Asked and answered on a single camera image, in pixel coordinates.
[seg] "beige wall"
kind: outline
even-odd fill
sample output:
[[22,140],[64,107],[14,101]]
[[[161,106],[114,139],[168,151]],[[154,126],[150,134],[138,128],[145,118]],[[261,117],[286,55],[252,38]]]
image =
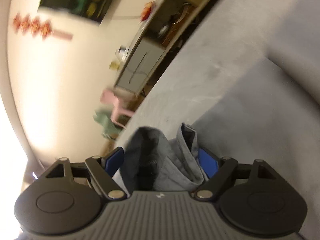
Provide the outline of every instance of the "beige wall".
[[[10,85],[7,60],[7,27],[10,1],[11,0],[0,0],[0,94],[12,128],[28,157],[28,166],[25,180],[32,181],[31,172],[34,171],[39,175],[43,170],[36,160],[22,129]],[[16,159],[16,157],[17,156],[12,156],[12,163],[19,161]]]
[[38,10],[40,0],[12,0],[10,21],[20,12],[74,35],[72,42],[23,36],[8,30],[8,62],[12,92],[28,141],[46,163],[67,156],[74,162],[100,152],[104,139],[92,118],[102,89],[112,86],[109,70],[120,45],[139,28],[139,16],[151,0],[114,0],[102,24],[51,10]]

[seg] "gray cabinet drawer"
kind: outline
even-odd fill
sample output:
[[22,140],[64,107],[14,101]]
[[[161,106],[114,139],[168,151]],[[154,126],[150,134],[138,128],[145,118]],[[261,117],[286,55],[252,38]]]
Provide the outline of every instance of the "gray cabinet drawer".
[[147,38],[143,38],[124,69],[117,85],[138,93],[145,79],[149,79],[150,71],[163,52],[164,48]]

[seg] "pink chair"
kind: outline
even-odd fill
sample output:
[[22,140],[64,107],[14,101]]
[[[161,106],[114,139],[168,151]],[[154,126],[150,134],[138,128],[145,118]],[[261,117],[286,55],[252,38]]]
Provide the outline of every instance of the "pink chair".
[[125,109],[122,107],[123,105],[123,99],[117,97],[112,90],[110,89],[105,89],[103,90],[102,92],[102,95],[100,97],[100,102],[102,104],[113,104],[113,109],[112,109],[112,113],[111,113],[111,121],[116,124],[116,125],[119,125],[123,128],[125,128],[124,125],[120,124],[119,122],[117,122],[118,120],[118,117],[123,114],[123,115],[126,115],[126,116],[129,116],[129,117],[132,117],[134,112],[133,111],[130,111],[128,109]]

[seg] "red ornament on cabinet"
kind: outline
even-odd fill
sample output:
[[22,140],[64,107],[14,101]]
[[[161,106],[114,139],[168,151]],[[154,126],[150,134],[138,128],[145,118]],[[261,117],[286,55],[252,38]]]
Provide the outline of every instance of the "red ornament on cabinet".
[[29,14],[22,19],[20,13],[17,13],[13,19],[12,27],[16,34],[19,32],[19,30],[22,30],[23,35],[30,31],[33,37],[40,33],[42,35],[42,40],[45,40],[49,36],[69,41],[71,41],[73,38],[73,35],[70,33],[53,29],[50,20],[46,20],[42,24],[39,16],[36,16],[31,21]]

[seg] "gray garment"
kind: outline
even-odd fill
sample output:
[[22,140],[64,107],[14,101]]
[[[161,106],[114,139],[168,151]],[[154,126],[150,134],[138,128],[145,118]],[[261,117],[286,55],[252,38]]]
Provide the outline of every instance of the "gray garment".
[[188,125],[182,124],[171,141],[158,129],[140,127],[124,148],[120,174],[130,194],[193,191],[208,179],[198,161],[197,134]]
[[300,233],[308,240],[320,236],[319,28],[320,0],[300,0],[271,41],[269,59],[192,125],[200,145],[218,156],[264,159],[282,175],[307,202]]

